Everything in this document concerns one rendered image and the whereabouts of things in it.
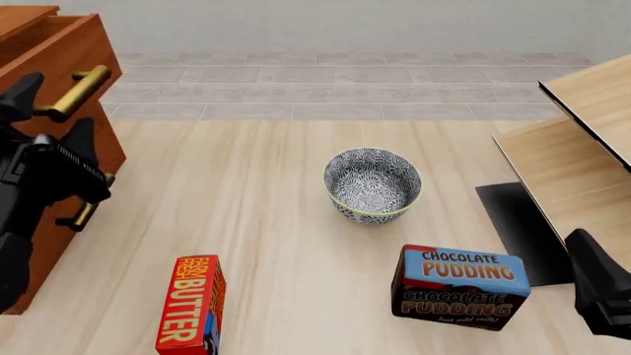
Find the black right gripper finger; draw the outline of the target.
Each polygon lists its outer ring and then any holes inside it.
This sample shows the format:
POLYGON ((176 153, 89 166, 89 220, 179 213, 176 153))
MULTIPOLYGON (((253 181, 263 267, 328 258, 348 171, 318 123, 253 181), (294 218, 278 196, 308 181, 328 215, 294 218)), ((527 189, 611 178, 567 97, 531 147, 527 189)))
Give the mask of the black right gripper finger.
POLYGON ((576 289, 576 304, 631 301, 631 272, 618 264, 586 230, 564 240, 576 289))

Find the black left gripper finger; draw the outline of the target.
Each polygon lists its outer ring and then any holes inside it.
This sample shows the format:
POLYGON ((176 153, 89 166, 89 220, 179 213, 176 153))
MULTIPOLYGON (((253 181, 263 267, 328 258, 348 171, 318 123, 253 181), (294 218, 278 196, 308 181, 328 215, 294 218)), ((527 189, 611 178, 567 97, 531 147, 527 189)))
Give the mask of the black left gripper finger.
POLYGON ((95 147, 95 122, 91 117, 75 121, 59 144, 60 161, 63 171, 69 174, 104 177, 99 167, 95 147))
POLYGON ((0 123, 29 120, 43 80, 41 73, 30 73, 0 94, 0 123))

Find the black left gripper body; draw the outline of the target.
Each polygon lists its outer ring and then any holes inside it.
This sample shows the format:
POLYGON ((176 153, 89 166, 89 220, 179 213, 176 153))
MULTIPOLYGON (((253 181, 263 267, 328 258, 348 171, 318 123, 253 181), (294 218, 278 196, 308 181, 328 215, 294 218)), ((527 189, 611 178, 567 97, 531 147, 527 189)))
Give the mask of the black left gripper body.
POLYGON ((104 182, 105 177, 79 176, 62 170, 61 138, 48 134, 33 137, 14 127, 0 125, 0 184, 12 185, 48 205, 68 197, 60 194, 59 181, 104 182))

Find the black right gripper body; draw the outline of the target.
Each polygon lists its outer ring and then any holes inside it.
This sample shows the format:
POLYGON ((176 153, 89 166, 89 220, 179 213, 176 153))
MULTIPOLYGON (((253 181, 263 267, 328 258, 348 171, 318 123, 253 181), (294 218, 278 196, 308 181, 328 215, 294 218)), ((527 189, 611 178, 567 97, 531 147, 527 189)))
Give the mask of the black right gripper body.
POLYGON ((577 296, 575 309, 592 334, 631 337, 631 300, 595 301, 577 296))

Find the wooden drawer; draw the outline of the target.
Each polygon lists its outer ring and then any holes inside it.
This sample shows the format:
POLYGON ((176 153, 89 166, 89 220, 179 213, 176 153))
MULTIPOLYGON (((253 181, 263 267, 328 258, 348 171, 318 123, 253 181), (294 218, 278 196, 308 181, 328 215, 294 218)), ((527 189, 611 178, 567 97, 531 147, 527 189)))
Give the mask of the wooden drawer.
POLYGON ((121 70, 101 18, 49 16, 16 35, 0 40, 0 93, 22 76, 44 76, 35 103, 51 106, 77 82, 72 73, 88 72, 99 65, 111 70, 101 88, 75 113, 74 120, 92 117, 100 128, 109 126, 99 99, 121 76, 121 70))
MULTIPOLYGON (((84 104, 65 123, 54 123, 47 117, 33 117, 31 120, 13 123, 12 126, 29 136, 47 133, 61 138, 77 119, 83 117, 90 117, 95 121, 95 150, 100 169, 109 174, 116 174, 125 162, 126 156, 113 132, 105 109, 97 101, 84 104)), ((57 218, 73 217, 80 207, 81 200, 78 197, 69 197, 45 209, 33 238, 34 256, 63 253, 75 233, 67 227, 57 226, 55 221, 57 218)))

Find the wooden cabinet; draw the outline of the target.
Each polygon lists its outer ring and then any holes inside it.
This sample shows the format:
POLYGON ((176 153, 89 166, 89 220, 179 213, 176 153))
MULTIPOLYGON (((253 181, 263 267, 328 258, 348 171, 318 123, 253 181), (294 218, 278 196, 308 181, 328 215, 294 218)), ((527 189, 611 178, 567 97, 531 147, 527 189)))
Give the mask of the wooden cabinet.
MULTIPOLYGON (((49 16, 63 15, 55 6, 0 6, 0 40, 16 35, 49 16)), ((34 256, 33 252, 29 263, 30 282, 27 292, 13 307, 0 315, 14 316, 24 313, 61 255, 62 253, 51 253, 34 256)))

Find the pale wooden rack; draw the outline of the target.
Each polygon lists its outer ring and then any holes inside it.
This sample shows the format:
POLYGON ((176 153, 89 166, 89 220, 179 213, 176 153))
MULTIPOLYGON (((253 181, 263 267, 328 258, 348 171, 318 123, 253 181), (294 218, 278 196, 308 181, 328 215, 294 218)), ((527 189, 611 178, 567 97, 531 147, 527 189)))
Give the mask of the pale wooden rack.
POLYGON ((558 239, 582 228, 631 265, 631 54, 538 86, 561 116, 497 147, 558 239))

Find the chocolate pudding box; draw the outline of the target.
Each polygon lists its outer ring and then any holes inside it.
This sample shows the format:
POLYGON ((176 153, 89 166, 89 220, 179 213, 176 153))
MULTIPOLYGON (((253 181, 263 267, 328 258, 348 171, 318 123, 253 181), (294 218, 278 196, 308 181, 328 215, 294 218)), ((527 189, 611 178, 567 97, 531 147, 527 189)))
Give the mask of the chocolate pudding box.
POLYGON ((530 291, 517 256, 404 245, 390 286, 391 312, 499 331, 530 291))

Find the red butter box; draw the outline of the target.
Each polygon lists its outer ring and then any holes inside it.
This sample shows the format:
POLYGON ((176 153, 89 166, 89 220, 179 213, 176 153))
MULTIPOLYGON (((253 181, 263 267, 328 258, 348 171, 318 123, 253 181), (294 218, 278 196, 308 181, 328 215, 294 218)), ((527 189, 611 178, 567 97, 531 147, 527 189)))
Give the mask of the red butter box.
POLYGON ((216 255, 176 260, 159 324, 159 355, 219 355, 227 283, 216 255))

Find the black white patterned bowl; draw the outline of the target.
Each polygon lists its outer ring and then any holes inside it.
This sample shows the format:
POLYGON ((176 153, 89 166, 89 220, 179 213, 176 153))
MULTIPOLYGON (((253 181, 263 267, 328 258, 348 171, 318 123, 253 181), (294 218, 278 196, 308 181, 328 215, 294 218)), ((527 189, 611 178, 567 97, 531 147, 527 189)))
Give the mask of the black white patterned bowl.
POLYGON ((333 156, 323 184, 339 212, 360 224, 395 221, 419 200, 423 181, 404 157, 376 147, 357 147, 333 156))

